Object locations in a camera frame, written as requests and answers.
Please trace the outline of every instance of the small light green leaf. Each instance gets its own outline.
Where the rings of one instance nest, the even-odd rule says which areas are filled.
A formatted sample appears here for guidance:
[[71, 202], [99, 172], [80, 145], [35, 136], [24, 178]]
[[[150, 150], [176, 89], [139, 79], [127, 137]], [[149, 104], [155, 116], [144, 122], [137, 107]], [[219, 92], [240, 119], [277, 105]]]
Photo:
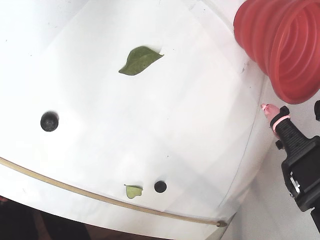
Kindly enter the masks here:
[[162, 57], [163, 55], [146, 46], [139, 46], [129, 53], [126, 64], [119, 70], [119, 73], [130, 76], [137, 75]]
[[140, 186], [128, 186], [125, 185], [126, 187], [126, 196], [129, 199], [133, 199], [136, 196], [141, 196], [142, 195], [142, 187]]

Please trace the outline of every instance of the small black ball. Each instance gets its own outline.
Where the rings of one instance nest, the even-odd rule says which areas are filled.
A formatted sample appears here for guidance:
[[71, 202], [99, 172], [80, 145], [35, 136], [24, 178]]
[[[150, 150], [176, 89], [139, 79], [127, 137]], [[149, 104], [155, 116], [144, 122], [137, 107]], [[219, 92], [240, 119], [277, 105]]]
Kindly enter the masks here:
[[157, 193], [163, 193], [165, 190], [167, 189], [167, 184], [164, 182], [164, 181], [157, 181], [155, 184], [154, 184], [154, 190], [157, 192]]
[[59, 117], [53, 111], [47, 111], [42, 115], [40, 125], [46, 132], [52, 132], [57, 129], [59, 124]]

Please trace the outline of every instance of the dark floor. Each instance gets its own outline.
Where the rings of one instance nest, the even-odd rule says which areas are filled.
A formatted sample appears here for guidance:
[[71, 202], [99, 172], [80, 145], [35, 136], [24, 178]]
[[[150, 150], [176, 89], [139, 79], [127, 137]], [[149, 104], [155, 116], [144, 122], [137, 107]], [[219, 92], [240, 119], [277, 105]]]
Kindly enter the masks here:
[[[34, 222], [38, 230], [38, 240], [51, 240], [44, 221], [41, 217], [40, 211], [34, 210], [33, 213]], [[86, 229], [89, 232], [91, 240], [159, 240], [160, 238], [154, 238], [149, 236], [135, 235], [131, 233], [110, 230], [102, 227], [92, 226], [85, 224]]]

